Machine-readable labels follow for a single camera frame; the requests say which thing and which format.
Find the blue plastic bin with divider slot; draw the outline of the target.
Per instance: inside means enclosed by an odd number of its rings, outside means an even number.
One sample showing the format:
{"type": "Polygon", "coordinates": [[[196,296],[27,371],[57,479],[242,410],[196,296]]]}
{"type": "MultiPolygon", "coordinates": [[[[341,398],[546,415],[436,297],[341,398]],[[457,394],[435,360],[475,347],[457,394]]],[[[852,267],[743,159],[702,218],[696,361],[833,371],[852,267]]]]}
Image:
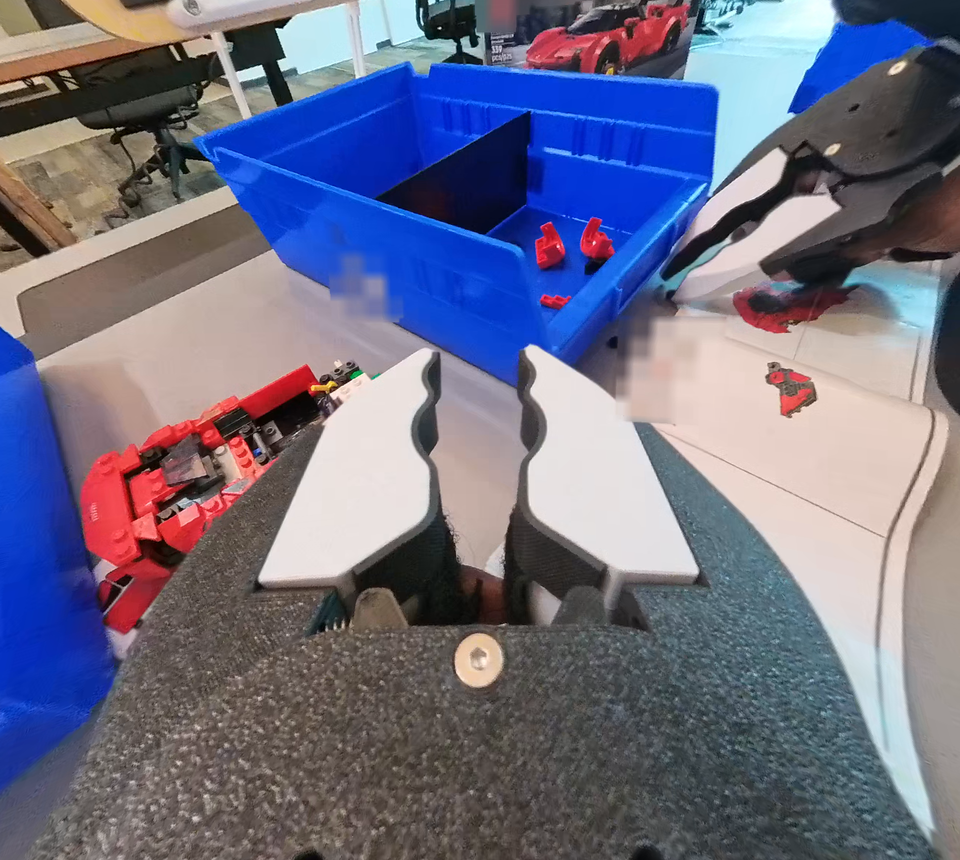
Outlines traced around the blue plastic bin with divider slot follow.
{"type": "Polygon", "coordinates": [[[685,80],[409,63],[203,135],[197,146],[289,268],[343,295],[382,283],[386,319],[504,381],[538,345],[573,364],[666,263],[714,176],[718,92],[685,80]],[[532,113],[527,203],[489,234],[377,197],[532,113]],[[560,310],[600,217],[614,256],[560,310]],[[540,270],[551,221],[566,248],[540,270]]]}

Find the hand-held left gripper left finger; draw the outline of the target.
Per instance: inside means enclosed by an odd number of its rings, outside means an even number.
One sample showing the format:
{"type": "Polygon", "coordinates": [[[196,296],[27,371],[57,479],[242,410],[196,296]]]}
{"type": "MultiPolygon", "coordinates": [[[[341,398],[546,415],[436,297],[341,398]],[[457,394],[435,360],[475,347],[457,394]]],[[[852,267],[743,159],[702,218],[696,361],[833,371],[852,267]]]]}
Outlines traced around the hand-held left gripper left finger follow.
{"type": "Polygon", "coordinates": [[[443,566],[441,358],[423,348],[324,424],[257,581],[266,590],[390,590],[403,604],[443,566]]]}

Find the toy car cardboard box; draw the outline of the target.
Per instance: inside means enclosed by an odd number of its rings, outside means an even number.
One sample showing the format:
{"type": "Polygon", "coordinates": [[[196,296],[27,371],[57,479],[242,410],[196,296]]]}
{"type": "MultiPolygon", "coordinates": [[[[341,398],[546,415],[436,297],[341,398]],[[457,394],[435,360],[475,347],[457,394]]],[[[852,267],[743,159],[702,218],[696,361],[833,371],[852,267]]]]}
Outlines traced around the toy car cardboard box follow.
{"type": "Polygon", "coordinates": [[[684,76],[702,0],[475,0],[491,66],[684,76]]]}

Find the toy car instruction booklet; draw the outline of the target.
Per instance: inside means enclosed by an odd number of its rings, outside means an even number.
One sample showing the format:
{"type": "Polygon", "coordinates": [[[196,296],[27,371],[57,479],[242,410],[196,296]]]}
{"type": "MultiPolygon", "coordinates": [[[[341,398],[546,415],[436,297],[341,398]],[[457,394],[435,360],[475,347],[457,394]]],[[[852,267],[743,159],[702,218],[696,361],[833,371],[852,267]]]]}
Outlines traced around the toy car instruction booklet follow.
{"type": "Polygon", "coordinates": [[[818,319],[774,333],[731,301],[654,325],[681,357],[655,429],[803,588],[906,805],[958,858],[958,410],[936,374],[958,259],[854,275],[818,319]]]}

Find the red toy brick car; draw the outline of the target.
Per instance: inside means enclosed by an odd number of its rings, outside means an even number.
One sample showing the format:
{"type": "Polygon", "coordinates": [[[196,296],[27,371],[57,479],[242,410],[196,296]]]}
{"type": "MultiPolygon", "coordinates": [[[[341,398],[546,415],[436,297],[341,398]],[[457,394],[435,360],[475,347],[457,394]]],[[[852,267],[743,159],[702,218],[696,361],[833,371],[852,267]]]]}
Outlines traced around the red toy brick car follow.
{"type": "Polygon", "coordinates": [[[335,361],[321,375],[303,365],[92,464],[79,495],[81,530],[102,623],[119,657],[214,520],[300,434],[322,425],[373,378],[353,361],[335,361]]]}

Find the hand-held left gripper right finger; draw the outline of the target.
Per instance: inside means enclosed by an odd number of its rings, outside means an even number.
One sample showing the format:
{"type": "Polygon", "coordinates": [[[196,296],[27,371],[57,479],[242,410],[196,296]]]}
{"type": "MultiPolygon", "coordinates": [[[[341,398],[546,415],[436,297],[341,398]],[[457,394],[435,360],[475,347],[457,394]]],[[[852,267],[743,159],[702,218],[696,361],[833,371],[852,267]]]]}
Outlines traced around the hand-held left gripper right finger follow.
{"type": "Polygon", "coordinates": [[[530,345],[518,356],[526,450],[509,520],[514,614],[556,614],[571,590],[625,609],[639,586],[701,576],[637,427],[606,390],[530,345]]]}

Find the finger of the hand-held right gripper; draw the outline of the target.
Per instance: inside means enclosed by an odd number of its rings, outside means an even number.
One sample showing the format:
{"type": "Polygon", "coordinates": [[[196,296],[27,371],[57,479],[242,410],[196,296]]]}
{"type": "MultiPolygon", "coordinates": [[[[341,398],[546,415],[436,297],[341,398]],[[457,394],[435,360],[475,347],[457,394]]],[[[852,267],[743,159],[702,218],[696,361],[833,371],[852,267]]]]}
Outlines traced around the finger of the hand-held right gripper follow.
{"type": "Polygon", "coordinates": [[[768,276],[762,261],[789,247],[832,218],[841,206],[829,194],[791,196],[775,206],[751,233],[726,243],[718,253],[693,266],[673,291],[677,304],[704,304],[759,284],[768,276]]]}
{"type": "Polygon", "coordinates": [[[788,194],[789,155],[775,147],[714,192],[661,269],[661,278],[688,270],[743,225],[762,220],[788,194]]]}

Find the pile of small toy bricks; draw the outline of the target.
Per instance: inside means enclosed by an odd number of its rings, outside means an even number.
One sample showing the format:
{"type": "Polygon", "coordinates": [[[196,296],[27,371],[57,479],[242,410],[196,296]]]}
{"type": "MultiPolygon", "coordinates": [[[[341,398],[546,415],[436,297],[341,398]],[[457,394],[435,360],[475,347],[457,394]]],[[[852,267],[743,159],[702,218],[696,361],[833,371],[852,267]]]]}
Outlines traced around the pile of small toy bricks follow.
{"type": "Polygon", "coordinates": [[[557,289],[543,292],[538,298],[539,305],[549,310],[562,309],[594,278],[606,263],[606,259],[589,258],[583,264],[582,271],[576,278],[573,278],[573,274],[569,276],[564,274],[560,279],[549,278],[546,286],[557,287],[557,289]]]}

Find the black bin divider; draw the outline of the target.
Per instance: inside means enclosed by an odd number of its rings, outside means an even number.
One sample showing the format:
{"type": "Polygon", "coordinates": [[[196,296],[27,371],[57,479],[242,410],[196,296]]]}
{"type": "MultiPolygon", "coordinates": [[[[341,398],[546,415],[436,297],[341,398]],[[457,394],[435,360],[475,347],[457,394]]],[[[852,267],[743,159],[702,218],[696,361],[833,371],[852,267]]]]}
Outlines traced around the black bin divider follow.
{"type": "Polygon", "coordinates": [[[527,203],[532,113],[482,134],[377,196],[379,204],[489,234],[527,203]]]}

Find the brown wooden beam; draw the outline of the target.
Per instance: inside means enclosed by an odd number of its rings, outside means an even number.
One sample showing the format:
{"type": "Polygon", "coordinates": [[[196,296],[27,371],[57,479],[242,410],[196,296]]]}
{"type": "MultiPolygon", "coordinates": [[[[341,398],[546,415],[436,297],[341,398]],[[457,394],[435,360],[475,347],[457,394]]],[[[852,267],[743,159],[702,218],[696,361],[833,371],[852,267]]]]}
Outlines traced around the brown wooden beam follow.
{"type": "Polygon", "coordinates": [[[30,257],[52,254],[79,241],[70,225],[35,194],[4,161],[1,162],[2,248],[11,244],[30,257]]]}

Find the person's right hand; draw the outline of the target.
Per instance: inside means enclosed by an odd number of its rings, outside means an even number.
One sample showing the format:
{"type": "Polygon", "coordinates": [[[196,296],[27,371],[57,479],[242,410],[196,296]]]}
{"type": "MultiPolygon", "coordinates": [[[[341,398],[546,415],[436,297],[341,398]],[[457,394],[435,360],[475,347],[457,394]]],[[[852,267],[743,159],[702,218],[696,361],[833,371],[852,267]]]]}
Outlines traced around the person's right hand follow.
{"type": "Polygon", "coordinates": [[[958,253],[959,187],[945,182],[906,209],[891,227],[859,242],[852,255],[859,263],[881,259],[910,263],[958,253]]]}

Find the wooden top desk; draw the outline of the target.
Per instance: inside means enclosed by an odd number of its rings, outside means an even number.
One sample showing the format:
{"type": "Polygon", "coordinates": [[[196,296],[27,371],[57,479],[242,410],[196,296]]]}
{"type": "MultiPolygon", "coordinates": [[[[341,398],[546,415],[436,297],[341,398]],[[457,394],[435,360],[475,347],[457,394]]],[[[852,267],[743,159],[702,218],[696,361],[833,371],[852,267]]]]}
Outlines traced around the wooden top desk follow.
{"type": "Polygon", "coordinates": [[[24,99],[2,92],[1,135],[225,80],[225,66],[211,36],[145,43],[83,22],[2,38],[2,87],[43,80],[55,90],[24,99]]]}

